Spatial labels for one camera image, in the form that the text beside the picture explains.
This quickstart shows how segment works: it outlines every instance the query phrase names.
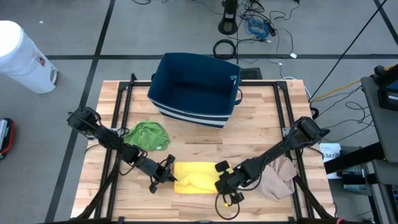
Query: yellow cable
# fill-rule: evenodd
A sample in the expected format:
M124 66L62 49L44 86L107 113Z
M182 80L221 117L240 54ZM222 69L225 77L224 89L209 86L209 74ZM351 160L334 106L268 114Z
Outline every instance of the yellow cable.
M392 68L392 67L394 67L394 66L395 66L395 65L388 66L388 67L384 68L384 70L386 71L386 70L388 70L388 69L390 69L390 68ZM336 88L336 89L334 89L334 90L332 90L332 91L330 91L330 92L328 92L328 93L325 93L325 94L323 94L322 96L318 96L318 97L316 97L315 99L311 100L310 103L313 103L314 101L319 100L320 98L323 98L323 97L325 97L325 96L328 96L328 95L330 95L330 94L332 94L332 93L334 93L334 92L336 92L336 91L339 91L339 90L345 89L345 88L347 88L347 87L349 87L349 86L352 86L352 85L354 85L355 83L358 83L359 81L361 81L361 80L356 80L356 81L354 81L354 82L352 82L352 83L350 83L350 84L347 84L347 85L345 85L345 86Z

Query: wooden table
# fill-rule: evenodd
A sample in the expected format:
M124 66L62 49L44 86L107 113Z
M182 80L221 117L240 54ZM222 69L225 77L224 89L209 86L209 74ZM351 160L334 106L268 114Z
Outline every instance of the wooden table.
M295 119L311 116L303 81L289 80L287 84ZM118 85L118 81L104 81L99 96L96 110L101 115L103 124L108 127L113 117ZM176 161L227 160L234 166L246 158L262 154L282 139L272 87L242 86L243 101L235 107L231 118L221 130L162 116L147 98L148 89L147 86L133 87L127 127L133 128L143 120L153 120L166 129L171 140L168 148L165 151L148 152L148 157L157 162L172 154ZM285 123L289 124L281 91L280 96ZM117 127L121 126L123 105L122 100ZM90 141L88 146L94 144L97 142ZM97 146L86 153L71 217L81 213L97 192L105 152L103 147ZM335 208L321 155L315 151L304 150L303 161L310 190L333 215ZM128 168L129 166L122 162L122 172ZM149 185L149 177L138 169L126 176L119 176L113 220L117 220L119 216L124 216L130 221L222 220L215 212L215 195L175 194L174 184L171 182L160 184L157 192L151 194ZM107 195L104 197L103 216L108 204ZM244 192L244 196L246 199L241 202L241 213L234 221L287 221L287 217L295 216L292 197L275 202L264 198L257 189ZM307 211L301 190L299 196L303 216L306 217ZM235 207L229 209L230 213L224 211L224 216L231 216L236 212Z

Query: blue fabric bin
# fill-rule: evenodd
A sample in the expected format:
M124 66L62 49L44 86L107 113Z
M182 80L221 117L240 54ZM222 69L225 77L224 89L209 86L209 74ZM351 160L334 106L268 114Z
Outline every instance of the blue fabric bin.
M167 53L148 98L164 116L222 128L242 101L236 100L239 82L237 65L203 55Z

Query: gray floor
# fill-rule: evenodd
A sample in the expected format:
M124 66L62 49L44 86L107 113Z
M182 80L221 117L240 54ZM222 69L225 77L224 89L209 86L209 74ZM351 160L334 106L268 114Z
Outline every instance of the gray floor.
M221 1L202 0L212 10L222 12ZM261 0L266 15L271 10L288 11L293 0ZM19 23L45 55L93 55L108 10L109 1L15 1L0 0L0 20ZM294 37L295 60L271 59L282 63L282 75L303 79L310 92L330 71L336 59L317 59L316 55L338 55L354 39L362 26L376 10L373 0L303 0L289 21L275 21L275 26L289 30ZM389 0L386 14L398 29L398 1ZM116 0L113 15L101 51L102 55L162 55L166 52L193 52L211 54L216 41L225 38L217 30L220 16L212 14L203 5L191 1L153 1L138 6L128 0ZM239 38L252 37L243 29ZM275 54L277 38L271 43L243 43L241 54ZM229 48L220 46L227 53ZM280 54L290 50L290 37L280 31ZM313 59L299 59L311 54ZM351 55L398 54L398 46L380 14L370 23L362 36L348 52ZM16 121L17 137L14 148L0 162L0 222L43 222L65 155L71 129L66 124L67 112L79 105L91 60L54 60L62 72L56 89L44 95L35 95L0 75L0 117ZM134 72L138 79L147 80L155 72L159 60L99 60L87 105L95 107L103 80L127 80ZM336 87L370 75L376 65L393 65L395 59L344 59L317 93L320 96ZM260 67L264 79L278 79L277 65L260 59L254 63L240 61L243 68ZM322 101L314 106L323 111L337 100ZM358 91L346 101L366 106ZM317 121L322 127L344 119L359 119L361 111L352 113L337 104ZM344 123L332 129L330 140L342 138L364 127L364 124ZM370 127L340 143L366 146L377 141ZM68 170L67 179L57 210L56 220L70 216L86 140L78 137ZM369 210L367 198L349 193L338 182L331 182L338 215L360 220L371 213L356 217Z

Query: beige cloth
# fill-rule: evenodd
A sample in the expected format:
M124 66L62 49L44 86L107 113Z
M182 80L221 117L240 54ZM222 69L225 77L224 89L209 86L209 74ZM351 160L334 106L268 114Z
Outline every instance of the beige cloth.
M292 161L280 156L266 166L259 188L268 199L282 199L294 192L293 177L296 175Z

